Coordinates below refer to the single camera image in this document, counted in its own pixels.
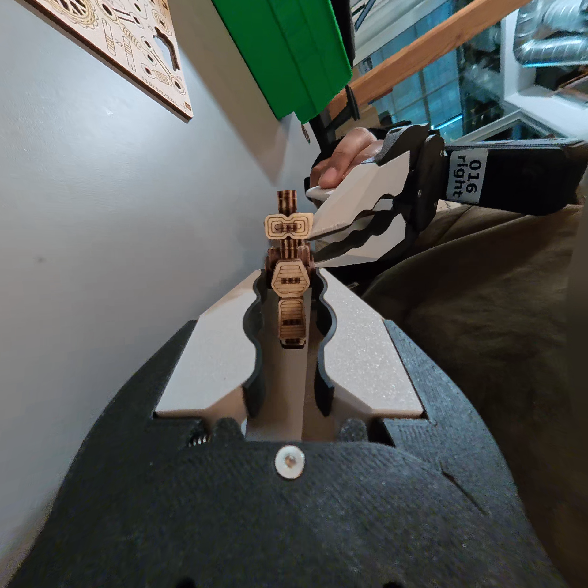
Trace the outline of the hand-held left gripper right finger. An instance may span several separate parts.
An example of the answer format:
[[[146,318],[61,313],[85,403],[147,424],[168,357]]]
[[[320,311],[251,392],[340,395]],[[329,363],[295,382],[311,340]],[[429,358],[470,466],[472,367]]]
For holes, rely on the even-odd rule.
[[[382,316],[334,275],[319,269],[322,298],[334,312],[322,364],[334,397],[334,419],[417,418],[423,406]]]

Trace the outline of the person's olive trousers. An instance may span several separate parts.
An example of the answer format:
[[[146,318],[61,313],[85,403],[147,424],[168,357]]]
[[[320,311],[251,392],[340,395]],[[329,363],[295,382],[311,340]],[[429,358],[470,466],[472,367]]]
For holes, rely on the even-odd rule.
[[[364,294],[472,402],[571,587],[587,587],[587,290],[567,291],[582,215],[439,212]]]

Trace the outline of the person's right hand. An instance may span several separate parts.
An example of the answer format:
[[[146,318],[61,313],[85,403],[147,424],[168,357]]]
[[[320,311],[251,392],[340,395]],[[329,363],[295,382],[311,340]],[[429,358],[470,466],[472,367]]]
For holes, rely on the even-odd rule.
[[[357,165],[375,156],[383,139],[367,128],[353,128],[335,147],[330,157],[313,166],[309,187],[331,190],[338,187]]]

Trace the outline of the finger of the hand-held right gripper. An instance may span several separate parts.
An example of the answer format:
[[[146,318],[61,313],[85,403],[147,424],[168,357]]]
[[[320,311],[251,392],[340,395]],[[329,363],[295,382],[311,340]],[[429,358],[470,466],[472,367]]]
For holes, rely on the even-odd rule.
[[[313,217],[309,240],[347,229],[357,217],[371,211],[384,195],[397,196],[409,174],[410,152],[406,151],[384,165],[362,163],[331,190],[312,187],[306,196],[323,203]]]
[[[378,261],[402,243],[406,221],[399,212],[377,212],[351,226],[319,238],[323,247],[315,253],[318,268],[342,268]]]

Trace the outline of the small wooden puzzle model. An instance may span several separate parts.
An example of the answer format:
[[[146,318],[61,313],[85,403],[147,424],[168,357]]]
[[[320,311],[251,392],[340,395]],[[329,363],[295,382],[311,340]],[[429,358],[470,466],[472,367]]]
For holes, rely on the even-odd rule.
[[[307,342],[304,294],[311,287],[315,263],[309,244],[313,214],[298,212],[295,190],[277,192],[278,212],[264,220],[272,246],[265,260],[266,281],[276,293],[277,336],[284,349],[303,349]]]

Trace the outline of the silver ventilation duct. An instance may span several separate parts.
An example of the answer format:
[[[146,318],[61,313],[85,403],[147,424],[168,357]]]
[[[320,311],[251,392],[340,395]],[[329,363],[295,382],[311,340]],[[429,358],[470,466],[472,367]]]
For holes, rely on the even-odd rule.
[[[530,1],[521,7],[513,54],[524,67],[587,65],[587,1]]]

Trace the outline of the laser-cut wooden puzzle sheet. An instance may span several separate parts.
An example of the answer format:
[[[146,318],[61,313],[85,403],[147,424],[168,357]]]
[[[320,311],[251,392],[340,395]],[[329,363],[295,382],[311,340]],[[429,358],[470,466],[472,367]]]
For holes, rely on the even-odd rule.
[[[193,118],[169,1],[28,3],[181,118]]]

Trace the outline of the wooden railing beam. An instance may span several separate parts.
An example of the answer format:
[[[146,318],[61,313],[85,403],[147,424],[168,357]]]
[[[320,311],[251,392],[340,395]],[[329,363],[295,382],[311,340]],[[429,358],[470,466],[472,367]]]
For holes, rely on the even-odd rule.
[[[500,22],[528,1],[473,1],[371,71],[349,84],[357,105],[381,99],[393,88]]]

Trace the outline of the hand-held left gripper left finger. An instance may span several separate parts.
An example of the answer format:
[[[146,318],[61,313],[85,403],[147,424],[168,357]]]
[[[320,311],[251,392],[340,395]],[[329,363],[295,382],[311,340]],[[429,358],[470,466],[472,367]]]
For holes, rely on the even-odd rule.
[[[159,417],[223,417],[238,424],[265,400],[262,304],[265,273],[254,271],[200,315],[155,409]]]

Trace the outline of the green plastic bin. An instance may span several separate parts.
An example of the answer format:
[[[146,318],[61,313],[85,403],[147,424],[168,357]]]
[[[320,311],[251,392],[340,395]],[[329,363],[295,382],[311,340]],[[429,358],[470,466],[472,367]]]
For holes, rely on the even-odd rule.
[[[277,119],[318,116],[352,77],[349,1],[214,1]]]

